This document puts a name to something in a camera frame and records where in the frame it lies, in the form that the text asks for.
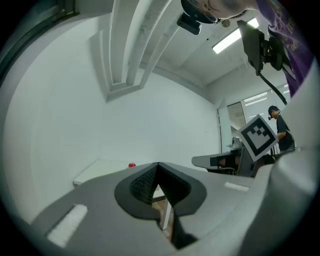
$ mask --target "black shirt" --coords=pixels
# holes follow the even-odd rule
[[[279,144],[280,151],[287,150],[290,147],[290,145],[292,144],[293,138],[292,138],[291,134],[288,132],[289,129],[280,114],[278,115],[278,117],[276,119],[276,129],[277,129],[278,133],[286,132],[285,136],[282,139],[279,139],[278,144]]]

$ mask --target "white wall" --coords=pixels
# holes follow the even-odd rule
[[[219,151],[215,107],[164,77],[153,74],[143,90],[106,103],[97,35],[109,18],[55,27],[20,56],[1,87],[1,174],[27,222],[99,157],[193,167],[193,156]]]
[[[287,83],[284,73],[276,71],[270,64],[264,65],[261,73],[275,87]],[[255,69],[249,64],[241,65],[208,85],[209,98],[215,106],[220,105],[223,97],[226,104],[230,105],[269,89],[270,87],[256,76]]]
[[[163,161],[195,168],[192,157],[219,152],[216,108],[154,73],[143,90],[106,104],[101,127],[100,157],[106,160]]]
[[[78,16],[55,27],[23,52],[2,84],[1,164],[27,222],[98,158],[105,101],[91,43],[106,18]]]

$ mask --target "purple sleeve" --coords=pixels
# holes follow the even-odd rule
[[[287,50],[293,78],[284,72],[291,97],[298,91],[311,67],[314,55],[309,50],[295,21],[277,0],[256,0],[259,11],[269,23],[269,30],[276,34]]]

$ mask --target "door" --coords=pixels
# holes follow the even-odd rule
[[[229,152],[232,147],[231,125],[225,98],[223,98],[218,108],[218,116],[221,133],[221,153],[225,153]]]

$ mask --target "floor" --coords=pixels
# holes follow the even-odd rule
[[[160,215],[162,217],[164,215],[164,211],[165,211],[165,200],[161,200],[161,201],[152,203],[152,208],[155,208],[155,209],[159,210],[160,211]],[[171,240],[171,236],[172,236],[173,223],[174,223],[174,211],[171,208],[168,227],[167,227],[167,229],[163,230],[163,234],[165,235],[165,237],[169,241]]]

